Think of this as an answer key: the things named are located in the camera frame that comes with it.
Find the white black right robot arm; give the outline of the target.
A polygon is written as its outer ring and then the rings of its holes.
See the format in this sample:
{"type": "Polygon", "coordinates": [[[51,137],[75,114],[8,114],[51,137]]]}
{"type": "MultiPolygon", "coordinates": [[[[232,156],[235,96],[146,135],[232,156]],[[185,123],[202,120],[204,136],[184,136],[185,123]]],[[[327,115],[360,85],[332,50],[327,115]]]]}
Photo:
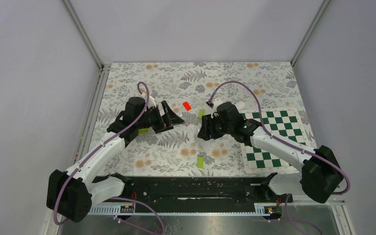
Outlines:
{"type": "Polygon", "coordinates": [[[312,149],[286,137],[270,133],[262,120],[246,119],[231,102],[207,101],[211,113],[201,118],[198,138],[216,140],[225,135],[245,146],[275,155],[296,173],[270,174],[261,188],[263,199],[275,201],[282,194],[306,195],[325,203],[342,181],[349,182],[332,150],[324,145],[312,149]]]}

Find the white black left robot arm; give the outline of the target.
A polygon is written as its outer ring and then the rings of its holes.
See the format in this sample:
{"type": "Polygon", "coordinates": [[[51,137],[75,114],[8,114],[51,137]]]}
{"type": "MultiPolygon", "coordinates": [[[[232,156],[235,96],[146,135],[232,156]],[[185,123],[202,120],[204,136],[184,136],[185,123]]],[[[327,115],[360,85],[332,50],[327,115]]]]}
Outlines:
{"type": "Polygon", "coordinates": [[[80,222],[91,207],[112,197],[127,201],[132,196],[131,180],[121,174],[106,175],[96,181],[108,161],[123,151],[141,129],[151,128],[156,134],[172,130],[184,120],[175,114],[168,103],[161,102],[161,113],[153,98],[131,97],[115,121],[109,125],[99,145],[65,171],[51,173],[47,188],[47,208],[80,222]]]}

